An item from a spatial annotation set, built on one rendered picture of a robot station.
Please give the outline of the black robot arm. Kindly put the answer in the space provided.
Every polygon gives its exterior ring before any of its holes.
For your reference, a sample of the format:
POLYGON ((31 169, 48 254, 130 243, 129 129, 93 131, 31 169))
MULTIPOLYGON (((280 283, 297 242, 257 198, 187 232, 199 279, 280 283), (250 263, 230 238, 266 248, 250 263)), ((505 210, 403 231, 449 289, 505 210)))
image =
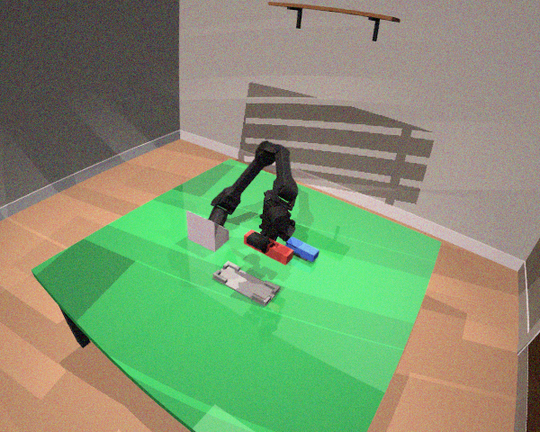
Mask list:
POLYGON ((295 221, 289 219, 292 216, 289 211, 293 210, 299 189, 292 176, 290 151, 281 144, 263 141, 258 145, 255 158, 247 169, 242 172, 233 185, 225 187, 211 201, 211 206, 214 207, 207 220, 223 227, 228 214, 231 215, 240 204, 240 196, 243 191, 263 167, 271 166, 274 162, 276 179, 273 183, 273 190, 264 192, 263 214, 268 217, 273 227, 271 235, 276 234, 284 242, 287 242, 295 232, 295 221))

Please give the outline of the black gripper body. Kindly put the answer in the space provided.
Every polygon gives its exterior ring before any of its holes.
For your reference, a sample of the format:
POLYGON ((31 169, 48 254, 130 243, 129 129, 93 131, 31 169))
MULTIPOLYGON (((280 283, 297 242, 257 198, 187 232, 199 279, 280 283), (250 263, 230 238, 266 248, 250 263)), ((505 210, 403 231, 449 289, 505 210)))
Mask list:
POLYGON ((270 220, 263 213, 260 215, 260 219, 262 219, 262 224, 259 225, 262 230, 260 231, 261 234, 253 232, 247 237, 247 244, 258 250, 262 250, 267 245, 273 229, 270 220))

